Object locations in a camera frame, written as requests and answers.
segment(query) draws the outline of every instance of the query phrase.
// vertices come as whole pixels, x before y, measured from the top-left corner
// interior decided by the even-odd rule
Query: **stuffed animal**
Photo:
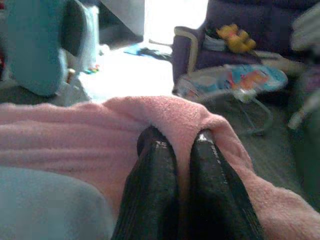
[[[249,38],[244,30],[239,30],[235,24],[225,25],[221,29],[216,30],[219,37],[225,40],[231,52],[242,54],[250,52],[256,47],[256,42]]]

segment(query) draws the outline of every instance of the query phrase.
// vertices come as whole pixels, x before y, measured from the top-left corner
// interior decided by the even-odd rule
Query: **pink fleece blanket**
[[[181,204],[197,133],[210,128],[216,145],[242,179],[270,240],[319,240],[320,214],[292,191],[258,177],[229,123],[177,97],[114,98],[63,108],[0,105],[0,165],[68,175],[97,187],[115,214],[137,156],[140,133],[153,125],[167,137],[178,162]]]

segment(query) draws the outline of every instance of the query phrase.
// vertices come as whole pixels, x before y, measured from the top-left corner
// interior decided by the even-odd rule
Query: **chair armrest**
[[[174,33],[172,64],[173,78],[176,81],[181,75],[194,71],[198,52],[205,38],[205,23],[198,29],[177,26]]]

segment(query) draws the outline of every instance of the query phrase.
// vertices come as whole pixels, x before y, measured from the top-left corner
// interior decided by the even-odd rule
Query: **teddy bear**
[[[252,51],[256,47],[256,42],[249,38],[244,30],[239,30],[236,24],[225,25],[221,29],[217,29],[218,36],[225,40],[231,52],[242,54]]]

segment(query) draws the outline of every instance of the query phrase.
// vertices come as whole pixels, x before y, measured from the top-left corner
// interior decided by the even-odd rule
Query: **purple armchair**
[[[319,0],[209,0],[206,19],[198,29],[177,26],[172,47],[173,80],[186,73],[224,64],[259,64],[258,57],[202,48],[205,26],[237,24],[257,43],[257,50],[299,59],[291,50],[292,22]]]

